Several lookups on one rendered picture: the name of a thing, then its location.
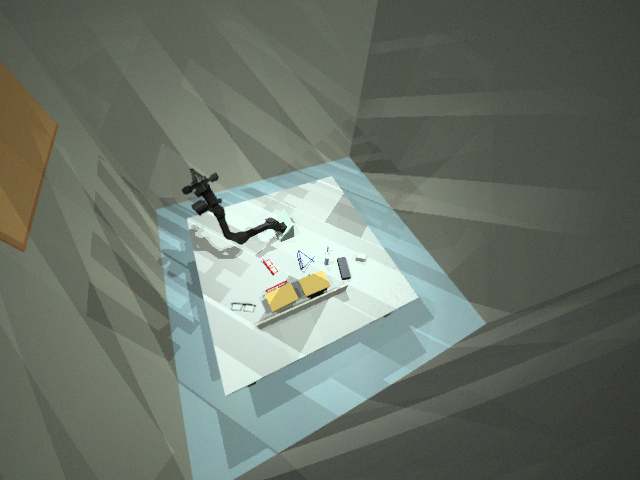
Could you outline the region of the black glasses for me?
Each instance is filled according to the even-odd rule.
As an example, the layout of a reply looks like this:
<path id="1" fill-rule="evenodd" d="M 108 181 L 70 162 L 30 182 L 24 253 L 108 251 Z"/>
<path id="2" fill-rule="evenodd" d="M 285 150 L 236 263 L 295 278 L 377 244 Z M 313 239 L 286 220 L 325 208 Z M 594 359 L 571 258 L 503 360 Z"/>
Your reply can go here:
<path id="1" fill-rule="evenodd" d="M 244 312 L 253 312 L 255 305 L 252 304 L 240 304 L 240 303 L 232 303 L 231 310 L 242 311 L 242 306 L 244 306 Z"/>

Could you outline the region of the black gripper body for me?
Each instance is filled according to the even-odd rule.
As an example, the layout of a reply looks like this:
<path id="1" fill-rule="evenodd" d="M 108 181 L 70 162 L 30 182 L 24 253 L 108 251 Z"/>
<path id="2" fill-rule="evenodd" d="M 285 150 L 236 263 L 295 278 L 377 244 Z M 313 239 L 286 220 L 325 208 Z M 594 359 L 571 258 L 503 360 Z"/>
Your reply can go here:
<path id="1" fill-rule="evenodd" d="M 188 195 L 188 194 L 190 194 L 192 192 L 193 189 L 198 188 L 203 184 L 205 185 L 206 182 L 207 183 L 208 182 L 212 182 L 213 183 L 213 182 L 217 181 L 218 179 L 219 179 L 218 175 L 216 173 L 214 173 L 208 179 L 205 178 L 204 180 L 202 180 L 199 183 L 197 182 L 197 183 L 193 184 L 192 186 L 187 186 L 187 187 L 183 188 L 182 192 L 185 195 Z M 201 193 L 201 195 L 205 198 L 205 197 L 208 197 L 208 196 L 212 195 L 213 193 L 214 192 L 212 190 L 211 191 L 207 190 L 205 195 L 203 193 Z"/>

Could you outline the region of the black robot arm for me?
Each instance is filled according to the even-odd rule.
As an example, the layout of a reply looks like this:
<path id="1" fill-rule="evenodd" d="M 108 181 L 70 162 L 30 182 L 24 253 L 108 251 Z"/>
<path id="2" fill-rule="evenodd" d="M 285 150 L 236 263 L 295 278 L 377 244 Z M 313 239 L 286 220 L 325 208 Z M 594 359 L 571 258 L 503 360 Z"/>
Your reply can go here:
<path id="1" fill-rule="evenodd" d="M 194 192 L 194 194 L 197 197 L 200 197 L 201 193 L 205 195 L 207 190 L 211 191 L 212 189 L 209 186 L 209 184 L 206 182 L 205 185 L 203 184 L 200 187 L 196 188 L 195 190 L 196 192 Z M 284 222 L 279 223 L 276 219 L 269 217 L 265 219 L 265 222 L 263 224 L 256 226 L 248 231 L 240 231 L 237 233 L 230 232 L 227 225 L 225 208 L 220 204 L 218 204 L 218 203 L 222 203 L 223 199 L 222 198 L 218 199 L 214 193 L 208 197 L 205 197 L 204 199 L 208 204 L 204 200 L 202 201 L 200 199 L 199 201 L 193 203 L 191 207 L 197 212 L 199 216 L 208 210 L 210 212 L 213 212 L 213 214 L 216 216 L 216 218 L 219 221 L 221 229 L 224 233 L 224 237 L 226 237 L 227 240 L 234 241 L 240 245 L 247 242 L 250 237 L 257 235 L 267 229 L 273 229 L 276 232 L 281 231 L 281 233 L 283 233 L 287 228 Z"/>

